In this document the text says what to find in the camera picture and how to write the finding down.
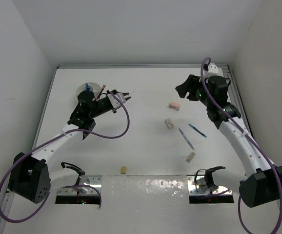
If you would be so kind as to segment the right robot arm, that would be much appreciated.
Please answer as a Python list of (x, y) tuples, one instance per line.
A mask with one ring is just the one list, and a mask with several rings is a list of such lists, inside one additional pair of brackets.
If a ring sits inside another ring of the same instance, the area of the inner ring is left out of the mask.
[(181, 98), (200, 101), (209, 119), (229, 141), (239, 157), (245, 175), (237, 175), (224, 166), (205, 171), (204, 182), (208, 188), (224, 186), (240, 195), (246, 206), (253, 208), (271, 201), (282, 201), (282, 166), (265, 158), (247, 132), (237, 108), (228, 102), (229, 78), (211, 76), (206, 79), (189, 75), (175, 89)]

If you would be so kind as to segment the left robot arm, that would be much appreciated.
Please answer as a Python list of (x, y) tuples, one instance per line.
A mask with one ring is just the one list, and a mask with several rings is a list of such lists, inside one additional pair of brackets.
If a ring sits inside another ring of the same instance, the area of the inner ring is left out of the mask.
[(49, 170), (72, 146), (92, 133), (96, 117), (109, 111), (116, 113), (130, 99), (130, 95), (113, 90), (97, 100), (92, 91), (82, 91), (77, 99), (78, 104), (61, 133), (31, 153), (20, 153), (15, 157), (8, 182), (9, 190), (38, 204), (50, 192), (76, 185), (84, 175), (79, 167), (64, 166), (55, 172)]

